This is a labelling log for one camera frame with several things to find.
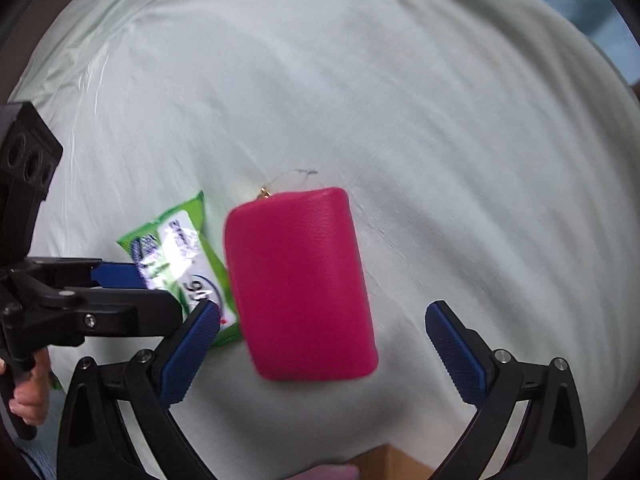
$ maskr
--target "finger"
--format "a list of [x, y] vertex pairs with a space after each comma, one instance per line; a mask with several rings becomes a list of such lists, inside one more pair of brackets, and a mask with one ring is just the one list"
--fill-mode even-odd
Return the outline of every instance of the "finger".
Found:
[[49, 353], [47, 349], [34, 354], [36, 365], [30, 371], [27, 380], [22, 381], [14, 390], [14, 398], [26, 406], [43, 404], [49, 399]]
[[24, 418], [23, 421], [25, 424], [27, 424], [28, 426], [42, 426], [45, 421], [47, 419], [46, 418]]
[[48, 406], [23, 406], [16, 402], [15, 399], [11, 399], [9, 401], [9, 409], [16, 416], [20, 416], [25, 420], [39, 421], [42, 424], [47, 418]]

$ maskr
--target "thin wire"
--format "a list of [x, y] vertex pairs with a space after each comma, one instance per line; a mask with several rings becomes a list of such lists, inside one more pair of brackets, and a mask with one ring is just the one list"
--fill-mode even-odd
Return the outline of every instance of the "thin wire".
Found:
[[304, 170], [304, 169], [293, 169], [293, 170], [287, 170], [287, 171], [283, 171], [282, 173], [276, 175], [275, 178], [272, 178], [270, 181], [268, 181], [264, 186], [262, 186], [264, 189], [266, 189], [267, 191], [270, 191], [270, 187], [277, 181], [279, 180], [281, 177], [285, 176], [286, 174], [290, 174], [290, 173], [303, 173], [305, 175], [305, 181], [311, 176], [311, 175], [317, 175], [318, 174], [318, 170]]

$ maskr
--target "cardboard box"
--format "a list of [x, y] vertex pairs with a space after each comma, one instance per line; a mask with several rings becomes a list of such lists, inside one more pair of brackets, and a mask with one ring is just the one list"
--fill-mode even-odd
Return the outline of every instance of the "cardboard box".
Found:
[[426, 480], [433, 469], [389, 444], [349, 460], [360, 468], [360, 480]]

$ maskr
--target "screw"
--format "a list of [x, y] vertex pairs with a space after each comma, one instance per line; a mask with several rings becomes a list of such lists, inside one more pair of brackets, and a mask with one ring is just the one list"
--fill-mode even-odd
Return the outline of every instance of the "screw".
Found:
[[498, 361], [500, 361], [501, 363], [508, 363], [509, 361], [511, 361], [511, 354], [506, 350], [502, 350], [502, 349], [496, 350], [494, 352], [494, 357], [498, 359]]
[[95, 316], [93, 314], [87, 314], [84, 316], [84, 324], [87, 328], [95, 327]]
[[564, 372], [569, 367], [569, 363], [561, 357], [556, 357], [554, 359], [554, 366], [561, 372]]
[[151, 350], [141, 350], [136, 354], [136, 361], [139, 363], [148, 363], [151, 361], [151, 358], [154, 356], [154, 353]]
[[80, 368], [82, 368], [82, 370], [87, 370], [87, 368], [92, 364], [93, 359], [91, 359], [90, 357], [83, 357], [82, 359], [80, 359]]

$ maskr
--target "blue fabric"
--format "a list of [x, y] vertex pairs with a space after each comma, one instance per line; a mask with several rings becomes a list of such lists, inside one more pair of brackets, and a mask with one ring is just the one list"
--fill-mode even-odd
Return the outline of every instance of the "blue fabric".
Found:
[[[56, 480], [56, 456], [58, 452], [58, 429], [62, 409], [65, 405], [63, 390], [52, 390], [49, 398], [49, 416], [45, 423], [38, 428], [38, 435], [30, 442], [17, 440], [16, 444], [33, 459], [45, 480]], [[34, 472], [40, 472], [31, 464]]]
[[640, 80], [640, 47], [610, 0], [544, 0], [609, 57], [626, 81]]

